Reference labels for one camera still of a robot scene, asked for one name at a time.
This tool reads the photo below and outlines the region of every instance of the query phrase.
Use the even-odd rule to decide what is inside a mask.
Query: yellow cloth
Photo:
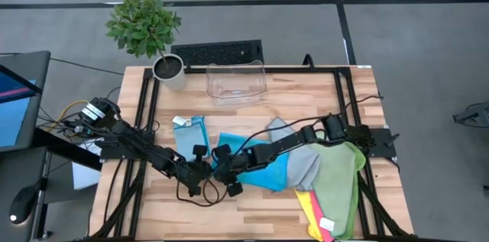
[[[307,220],[309,221],[307,232],[317,241],[322,241],[321,232],[319,231],[319,226],[316,221],[316,217],[314,216],[311,195],[309,195],[309,192],[298,192],[295,189],[294,192],[296,192],[300,206],[303,208],[304,212],[306,213]]]

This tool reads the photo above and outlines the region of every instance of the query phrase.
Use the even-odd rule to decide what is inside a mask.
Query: pink cloth
[[[319,231],[321,232],[322,239],[324,242],[332,242],[334,240],[333,237],[331,237],[331,234],[329,233],[328,230],[325,230],[319,225],[319,222],[321,221],[322,216],[322,210],[321,207],[319,206],[318,199],[316,197],[316,194],[314,191],[310,191],[309,195],[311,196],[311,203],[313,204],[313,212],[314,212],[314,217],[316,218],[316,222],[319,227]]]

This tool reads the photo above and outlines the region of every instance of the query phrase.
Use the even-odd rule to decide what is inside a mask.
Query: white paper
[[[89,148],[88,151],[100,156],[101,149],[100,147],[97,147],[95,143],[93,143],[94,141],[95,140],[85,141],[84,144],[80,144],[78,147],[81,147],[84,150],[86,150],[86,146],[87,146]],[[99,182],[99,179],[100,179],[99,171],[90,169],[86,166],[82,166],[78,163],[73,163],[73,188],[74,189],[80,190],[95,185]]]
[[[321,218],[321,220],[319,221],[319,226],[325,230],[333,231],[333,228],[335,227],[335,222],[329,220],[328,218]]]
[[[181,118],[180,116],[175,116],[175,118],[173,118],[173,123],[178,124],[179,126],[184,126],[185,119]]]

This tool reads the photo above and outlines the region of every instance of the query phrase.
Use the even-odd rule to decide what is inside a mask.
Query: black cable
[[[68,118],[71,118],[71,117],[73,117],[73,116],[78,115],[78,113],[79,113],[79,112],[72,113],[71,115],[68,115],[68,116],[66,116],[65,118],[62,118],[62,119],[60,119],[59,121],[52,120],[52,121],[50,121],[49,123],[43,123],[43,124],[39,124],[39,125],[38,125],[38,126],[36,126],[36,127],[44,127],[44,126],[45,126],[45,125],[47,125],[47,124],[54,124],[54,123],[56,123],[56,124],[60,125],[60,123],[62,123],[63,121],[65,121],[65,120],[66,120],[66,119],[68,119]]]
[[[384,100],[384,97],[383,97],[382,95],[380,95],[380,94],[379,94],[379,95],[370,95],[370,96],[368,96],[368,97],[366,97],[366,98],[363,98],[363,99],[362,99],[362,100],[360,100],[360,101],[357,101],[357,104],[358,104],[358,103],[361,103],[361,102],[363,102],[363,101],[367,101],[367,100],[368,100],[368,99],[370,99],[370,98],[378,98],[378,99],[380,99],[380,100]],[[346,104],[345,108],[348,108],[348,106],[349,106],[349,105],[351,105],[351,102],[349,102],[348,104]]]
[[[476,127],[476,128],[489,128],[489,126],[477,126],[477,125],[472,125],[472,124],[464,124],[464,123],[461,123],[461,122],[456,122],[457,124],[461,124],[463,126],[466,126],[466,127]]]
[[[55,170],[59,169],[60,167],[62,167],[62,166],[64,166],[64,165],[68,164],[69,162],[71,162],[71,160],[68,160],[68,161],[66,161],[65,163],[62,163],[61,165],[59,165],[59,166],[55,167],[54,169],[52,169],[52,170],[48,171],[46,174],[44,174],[44,176],[42,176],[42,177],[41,177],[41,178],[40,178],[40,179],[39,179],[37,182],[35,182],[35,183],[34,183],[32,186],[37,185],[37,184],[38,184],[38,183],[39,183],[39,182],[40,182],[42,179],[44,179],[44,178],[46,178],[47,176],[49,176],[49,175],[50,175],[50,173],[52,173],[53,171],[55,171]]]
[[[105,97],[105,98],[107,98],[107,99],[108,99],[108,97],[110,97],[110,95],[111,95],[111,94],[112,94],[114,91],[116,91],[117,89],[120,89],[120,88],[121,88],[121,87],[120,87],[120,86],[118,86],[118,87],[116,87],[115,89],[111,90],[111,91],[110,91],[110,92],[107,94],[107,97]]]
[[[44,114],[49,118],[51,119],[52,121],[55,121],[44,109],[43,107],[39,106],[39,108],[41,109],[42,112],[44,112]]]
[[[299,119],[299,120],[297,120],[297,121],[293,121],[293,122],[291,122],[291,123],[289,123],[289,124],[285,124],[285,125],[280,126],[280,127],[266,128],[266,129],[264,129],[264,130],[262,130],[262,131],[255,132],[254,134],[252,134],[250,137],[248,137],[248,138],[247,138],[247,139],[244,141],[244,143],[243,143],[243,144],[242,144],[242,145],[241,145],[241,146],[238,148],[238,150],[236,150],[236,152],[235,152],[235,153],[232,155],[231,159],[229,159],[229,160],[227,160],[226,162],[224,162],[223,164],[221,164],[221,166],[218,166],[218,167],[215,169],[215,171],[219,170],[221,167],[223,167],[224,165],[226,165],[226,163],[229,163],[231,160],[233,160],[233,159],[236,157],[236,155],[238,155],[238,153],[239,153],[239,152],[240,152],[240,151],[241,151],[241,150],[242,150],[242,149],[245,147],[245,145],[246,145],[246,144],[247,144],[247,143],[248,143],[248,142],[249,142],[251,139],[253,139],[253,137],[255,137],[255,136],[257,136],[257,135],[260,135],[260,134],[262,134],[262,133],[264,133],[264,132],[268,132],[268,131],[278,131],[278,130],[280,130],[280,129],[282,129],[282,128],[290,127],[290,126],[292,126],[292,125],[294,125],[294,124],[300,123],[301,121],[316,120],[316,122],[314,122],[314,124],[313,124],[313,125],[315,125],[315,124],[319,123],[320,118],[323,118],[323,117],[324,117],[324,116],[315,116],[315,117],[309,117],[309,118],[302,118],[302,119]],[[297,148],[297,147],[294,147],[294,148],[292,148],[292,149],[290,149],[290,150],[284,151],[284,152],[283,152],[283,153],[281,153],[281,154],[287,153],[287,152],[289,152],[289,151],[291,151],[291,150],[294,150],[294,149],[296,149],[296,148]],[[213,158],[213,159],[215,159],[215,157],[214,157],[214,153],[213,153],[212,151],[211,151],[211,156],[212,156],[212,158]],[[204,198],[205,198],[205,199],[207,199],[207,197],[206,197],[206,185],[207,185],[207,183],[208,183],[208,182],[210,182],[210,179],[211,179],[211,177],[214,175],[214,172],[212,172],[212,173],[209,175],[209,177],[207,177],[207,178],[206,178],[206,180],[204,181],[204,185],[203,185],[203,187],[202,187],[202,193],[203,193],[203,195],[204,195]],[[228,193],[228,186],[226,186],[226,192],[225,192],[225,194],[222,196],[222,198],[218,199],[218,201],[217,201],[215,204],[220,203],[220,202],[221,202],[221,201],[224,199],[224,197],[225,197],[225,195],[226,195],[227,193]]]
[[[158,127],[153,131],[153,132],[156,132],[156,131],[158,131],[160,129],[160,122],[159,121],[156,121],[156,120],[153,120],[153,124],[154,123],[157,123],[158,124]],[[146,126],[143,127],[143,131],[145,131],[146,129],[148,129],[149,128],[149,125],[150,124],[147,123]]]
[[[469,108],[475,106],[475,105],[480,105],[482,103],[475,103],[475,104],[472,104],[472,105],[468,105],[467,108],[465,108],[465,111],[467,111]]]
[[[37,116],[37,118],[39,118],[39,119],[41,119],[41,120],[46,121],[46,122],[45,122],[45,123],[43,123],[43,124],[52,124],[52,123],[54,123],[54,122],[55,122],[55,121],[52,121],[52,120],[50,120],[50,119],[48,119],[48,118],[45,118],[44,116],[40,116],[40,115],[38,115],[38,116]]]
[[[2,55],[18,55],[18,54],[22,54],[22,53],[0,53],[0,56],[2,56]],[[68,63],[68,64],[72,64],[74,66],[79,66],[79,67],[83,67],[83,68],[87,68],[87,69],[98,70],[98,71],[102,71],[105,73],[111,73],[111,74],[116,74],[116,75],[121,75],[121,76],[124,75],[124,73],[118,73],[118,72],[106,70],[106,69],[99,69],[99,68],[92,67],[92,66],[84,66],[84,65],[79,64],[79,63],[73,63],[73,62],[69,62],[69,61],[65,61],[65,60],[54,59],[54,58],[50,58],[50,60],[61,62],[61,63]]]
[[[110,201],[110,196],[112,195],[112,189],[114,188],[115,177],[117,176],[121,164],[122,164],[122,159],[119,160],[119,163],[115,168],[114,176],[112,177],[112,181],[110,182],[110,187],[108,188],[107,202],[105,203],[105,211],[104,211],[104,223],[107,221],[108,202]]]
[[[89,222],[86,228],[86,236],[88,237],[90,235],[90,216],[92,216],[92,209],[89,211]]]
[[[69,61],[65,61],[65,60],[59,60],[59,59],[54,59],[54,58],[51,58],[51,59],[53,61],[57,61],[57,62],[61,62],[61,63],[68,63],[68,64],[71,64],[71,65],[74,65],[74,66],[79,66],[79,67],[83,67],[83,68],[87,68],[87,69],[98,70],[98,71],[102,71],[102,72],[105,72],[105,73],[117,74],[117,75],[121,75],[121,76],[124,75],[124,73],[117,73],[117,72],[111,71],[111,70],[98,69],[96,67],[91,67],[91,66],[84,66],[84,65],[79,64],[79,63],[73,63],[73,62],[69,62]]]
[[[146,149],[146,151],[150,151],[153,154],[158,155],[158,156],[164,158],[168,162],[172,163],[173,166],[175,167],[175,169],[178,167],[178,165],[173,160],[168,159],[167,157],[163,156],[161,153],[159,153],[159,152],[157,152],[155,150],[152,150],[149,147]],[[216,199],[216,201],[211,202],[211,201],[209,201],[209,199],[207,198],[207,195],[206,195],[206,185],[207,185],[208,182],[210,182],[209,178],[205,180],[204,185],[202,187],[202,194],[203,194],[204,199],[206,200],[206,202],[208,202],[207,205],[206,204],[200,204],[198,202],[195,202],[195,201],[192,201],[192,200],[189,200],[189,199],[181,198],[180,197],[180,172],[178,170],[176,170],[176,199],[178,199],[178,200],[180,200],[182,202],[192,203],[194,205],[198,205],[199,207],[204,207],[204,208],[212,207],[213,205],[216,205],[216,204],[220,203],[224,199],[225,195],[228,193],[228,186],[226,186],[226,191],[225,191],[224,195],[221,198],[219,198],[219,195],[220,194],[219,194],[219,191],[218,191],[217,187],[212,182],[210,182],[211,183],[211,186],[214,188],[214,190],[216,191],[216,193],[218,195],[218,198]]]
[[[393,160],[393,157],[385,157],[385,159],[387,161],[391,162],[393,165],[395,165],[396,168],[397,168],[397,172],[400,173],[400,166],[399,166],[399,164],[396,161]]]

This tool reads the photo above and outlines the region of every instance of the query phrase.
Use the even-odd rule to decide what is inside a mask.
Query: green leaves
[[[178,32],[182,21],[176,12],[165,10],[161,0],[124,0],[115,6],[111,18],[105,23],[107,36],[117,41],[118,48],[148,58],[162,53],[165,44],[175,41],[173,30]]]
[[[118,41],[117,41],[117,45],[119,47],[119,49],[122,49],[125,47],[125,39],[124,38],[120,38]]]
[[[158,47],[159,49],[161,49],[161,50],[162,50],[162,49],[164,48],[164,47],[163,47],[163,42],[162,42],[160,39],[156,39],[156,40],[154,40],[154,42],[156,43],[156,45],[157,45],[157,47]]]
[[[146,33],[141,31],[136,31],[132,34],[132,37],[136,40],[146,39]]]

